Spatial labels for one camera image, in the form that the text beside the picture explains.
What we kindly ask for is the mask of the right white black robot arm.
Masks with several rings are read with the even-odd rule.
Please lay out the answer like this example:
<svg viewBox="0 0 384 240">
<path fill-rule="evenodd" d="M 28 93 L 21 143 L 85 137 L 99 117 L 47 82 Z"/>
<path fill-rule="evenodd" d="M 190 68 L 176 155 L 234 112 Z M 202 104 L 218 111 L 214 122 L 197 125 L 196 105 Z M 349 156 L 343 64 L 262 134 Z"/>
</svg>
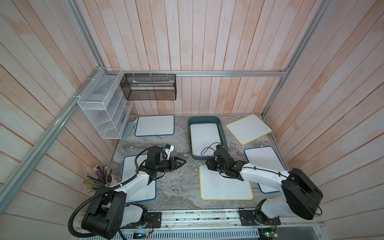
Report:
<svg viewBox="0 0 384 240">
<path fill-rule="evenodd" d="M 296 215 L 312 220 L 315 215 L 323 214 L 320 207 L 322 191 L 300 169 L 278 171 L 236 161 L 222 145 L 216 146 L 206 165 L 208 170 L 219 172 L 226 179 L 256 182 L 281 193 L 274 199 L 261 200 L 256 206 L 254 216 L 260 225 L 281 216 Z"/>
</svg>

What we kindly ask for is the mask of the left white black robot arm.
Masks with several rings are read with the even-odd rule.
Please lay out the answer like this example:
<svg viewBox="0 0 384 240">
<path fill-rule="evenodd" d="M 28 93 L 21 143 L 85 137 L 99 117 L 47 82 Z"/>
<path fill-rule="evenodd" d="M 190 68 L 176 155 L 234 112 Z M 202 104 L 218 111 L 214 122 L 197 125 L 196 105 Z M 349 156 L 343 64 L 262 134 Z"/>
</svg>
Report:
<svg viewBox="0 0 384 240">
<path fill-rule="evenodd" d="M 186 160 L 172 157 L 172 151 L 171 145 L 141 151 L 134 159 L 135 171 L 131 177 L 113 186 L 98 188 L 75 209 L 68 221 L 69 232 L 78 238 L 100 236 L 110 240 L 127 225 L 150 224 L 147 207 L 128 204 L 127 198 L 160 179 L 158 173 L 165 174 L 186 164 Z"/>
</svg>

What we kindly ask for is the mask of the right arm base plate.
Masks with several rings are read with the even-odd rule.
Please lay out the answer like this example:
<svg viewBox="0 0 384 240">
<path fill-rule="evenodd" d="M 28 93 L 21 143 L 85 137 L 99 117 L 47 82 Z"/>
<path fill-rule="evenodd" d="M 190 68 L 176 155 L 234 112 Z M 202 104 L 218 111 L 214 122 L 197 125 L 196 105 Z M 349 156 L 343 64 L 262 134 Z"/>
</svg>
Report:
<svg viewBox="0 0 384 240">
<path fill-rule="evenodd" d="M 238 210 L 239 218 L 242 226 L 279 226 L 281 220 L 279 217 L 269 218 L 261 209 L 245 210 L 240 208 Z"/>
</svg>

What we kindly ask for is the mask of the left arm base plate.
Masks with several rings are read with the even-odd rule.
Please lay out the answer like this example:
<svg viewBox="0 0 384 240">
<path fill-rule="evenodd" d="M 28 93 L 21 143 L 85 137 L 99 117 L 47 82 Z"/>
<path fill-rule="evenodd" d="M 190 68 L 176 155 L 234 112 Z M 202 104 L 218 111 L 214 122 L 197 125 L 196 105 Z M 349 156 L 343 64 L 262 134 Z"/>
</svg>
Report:
<svg viewBox="0 0 384 240">
<path fill-rule="evenodd" d="M 159 229 L 162 223 L 162 213 L 161 212 L 149 212 L 146 213 L 142 219 L 137 223 L 131 223 L 126 226 L 123 226 L 122 229 L 143 229 L 149 230 L 150 228 Z"/>
</svg>

